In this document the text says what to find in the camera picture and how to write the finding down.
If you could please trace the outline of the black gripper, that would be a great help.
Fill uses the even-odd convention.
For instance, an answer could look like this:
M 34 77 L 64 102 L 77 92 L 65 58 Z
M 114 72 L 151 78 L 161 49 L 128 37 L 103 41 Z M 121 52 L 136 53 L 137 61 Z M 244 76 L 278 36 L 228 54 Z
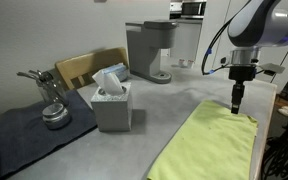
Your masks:
M 252 81 L 255 78 L 256 69 L 254 66 L 231 66 L 229 78 L 235 81 Z M 245 86 L 243 82 L 235 83 L 232 89 L 231 112 L 237 114 L 244 96 Z

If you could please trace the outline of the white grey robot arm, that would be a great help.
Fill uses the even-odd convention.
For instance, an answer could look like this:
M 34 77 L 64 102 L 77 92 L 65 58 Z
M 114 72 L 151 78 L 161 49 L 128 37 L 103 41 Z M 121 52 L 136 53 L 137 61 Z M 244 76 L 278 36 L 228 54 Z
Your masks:
M 232 89 L 231 112 L 237 114 L 244 95 L 244 81 L 256 75 L 256 63 L 262 47 L 288 45 L 288 11 L 277 9 L 281 0 L 249 0 L 232 18 L 228 37 L 231 51 L 229 78 Z

